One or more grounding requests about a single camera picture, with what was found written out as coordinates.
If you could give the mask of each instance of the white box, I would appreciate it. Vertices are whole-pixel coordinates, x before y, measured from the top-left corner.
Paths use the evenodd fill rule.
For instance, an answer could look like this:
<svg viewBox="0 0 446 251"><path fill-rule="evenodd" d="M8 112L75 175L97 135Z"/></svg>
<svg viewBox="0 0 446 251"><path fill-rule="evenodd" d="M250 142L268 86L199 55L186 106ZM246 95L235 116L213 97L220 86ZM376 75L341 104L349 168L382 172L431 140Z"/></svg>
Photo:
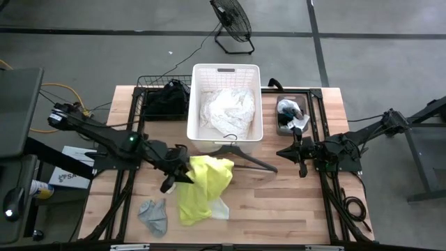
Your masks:
<svg viewBox="0 0 446 251"><path fill-rule="evenodd" d="M245 140L223 138L215 128L200 128L201 93L220 88L249 87L254 92L255 113ZM210 153L222 145L239 146L251 153L263 138L262 98L260 70L255 65L199 63L192 71L187 137L202 153Z"/></svg>

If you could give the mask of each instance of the gray floor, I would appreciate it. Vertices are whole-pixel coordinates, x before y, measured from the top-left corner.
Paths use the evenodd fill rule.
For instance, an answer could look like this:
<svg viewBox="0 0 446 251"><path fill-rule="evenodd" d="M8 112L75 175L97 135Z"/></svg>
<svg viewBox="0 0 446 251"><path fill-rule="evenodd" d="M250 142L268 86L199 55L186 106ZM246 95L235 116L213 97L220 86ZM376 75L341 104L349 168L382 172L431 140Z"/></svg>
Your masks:
<svg viewBox="0 0 446 251"><path fill-rule="evenodd" d="M254 31L310 32L305 0L240 0ZM446 33L441 0L314 0L320 32ZM11 26L88 29L211 31L217 24L208 1L11 1L0 13ZM203 37L0 35L0 59L16 68L43 67L44 82L76 89L87 107L109 102L117 84L136 84L140 75L159 75L188 56ZM245 45L223 38L229 47ZM262 85L274 77L286 86L321 86L312 38L253 38L252 56L228 56L209 40L173 74L190 74L196 63L254 63ZM348 118L380 114L393 107L410 116L446 94L446 40L322 39L330 86L340 87ZM47 90L74 100L63 89ZM38 101L33 127L49 129L51 105ZM105 121L107 111L96 112ZM351 123L355 130L364 123ZM56 149L91 147L75 133L33 136ZM369 143L362 161L369 214L377 241L446 249L446 199L407 204L422 184L406 139ZM41 220L45 242L67 241L80 214L77 206L48 210Z"/></svg>

